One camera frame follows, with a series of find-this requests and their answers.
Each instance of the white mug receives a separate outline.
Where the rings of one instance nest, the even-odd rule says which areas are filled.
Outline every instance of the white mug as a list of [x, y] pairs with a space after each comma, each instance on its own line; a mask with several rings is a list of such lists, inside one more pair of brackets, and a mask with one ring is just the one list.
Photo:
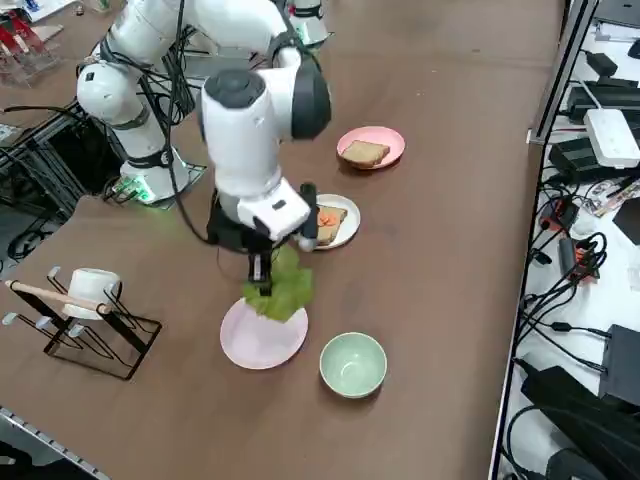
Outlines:
[[[97, 268], [78, 268], [73, 271], [71, 284], [69, 285], [69, 296], [90, 300], [96, 303], [110, 305], [112, 302], [104, 293], [115, 295], [120, 286], [120, 277], [106, 270]], [[86, 320], [102, 320], [98, 312], [75, 305], [65, 304], [62, 312], [70, 317], [82, 318]]]

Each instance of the brown table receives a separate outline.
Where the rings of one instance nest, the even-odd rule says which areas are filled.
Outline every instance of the brown table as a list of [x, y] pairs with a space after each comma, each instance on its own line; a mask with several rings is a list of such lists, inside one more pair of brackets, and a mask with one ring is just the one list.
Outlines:
[[[16, 270], [39, 286], [54, 264], [67, 279], [77, 267], [113, 270], [125, 301], [165, 325], [129, 383], [47, 358], [26, 327], [0, 330], [0, 403], [116, 480], [486, 477], [539, 160], [524, 139], [559, 7], [328, 7], [336, 35], [321, 62], [334, 118], [281, 158], [294, 183], [352, 198], [362, 225], [344, 248], [303, 255], [316, 296], [291, 362], [258, 373], [227, 360], [219, 326], [246, 260], [221, 252], [219, 267], [175, 211], [83, 199]], [[193, 123], [176, 143], [204, 162]], [[396, 167], [340, 168], [337, 140], [366, 124], [405, 136]], [[202, 182], [185, 199], [201, 229], [210, 189]], [[0, 305], [18, 308], [6, 289]], [[379, 395], [361, 402], [336, 398], [317, 372], [324, 344], [350, 330], [375, 336], [389, 358]]]

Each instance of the white power strip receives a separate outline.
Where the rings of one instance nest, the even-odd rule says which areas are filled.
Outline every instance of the white power strip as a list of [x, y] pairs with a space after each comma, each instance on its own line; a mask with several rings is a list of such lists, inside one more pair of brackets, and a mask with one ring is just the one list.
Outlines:
[[584, 124], [600, 165], [613, 168], [638, 166], [640, 148], [620, 110], [587, 110]]
[[22, 135], [24, 128], [0, 123], [0, 147], [10, 147]]

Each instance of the toast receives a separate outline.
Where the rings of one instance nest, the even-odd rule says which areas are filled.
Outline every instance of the toast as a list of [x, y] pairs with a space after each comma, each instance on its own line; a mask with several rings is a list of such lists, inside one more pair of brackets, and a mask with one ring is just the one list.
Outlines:
[[[318, 245], [326, 246], [333, 242], [338, 235], [340, 225], [347, 217], [347, 211], [343, 208], [327, 207], [325, 205], [318, 205]], [[321, 218], [331, 217], [335, 219], [332, 224], [323, 225], [320, 221]]]
[[340, 155], [359, 168], [373, 168], [389, 153], [389, 146], [354, 140]]

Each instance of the green bowl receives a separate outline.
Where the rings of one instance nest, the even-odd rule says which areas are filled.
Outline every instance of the green bowl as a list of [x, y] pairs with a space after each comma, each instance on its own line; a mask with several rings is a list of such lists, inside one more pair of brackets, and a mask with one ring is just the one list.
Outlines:
[[320, 354], [320, 375], [331, 390], [345, 398], [373, 393], [387, 373], [387, 356], [380, 344], [364, 333], [343, 333], [331, 339]]

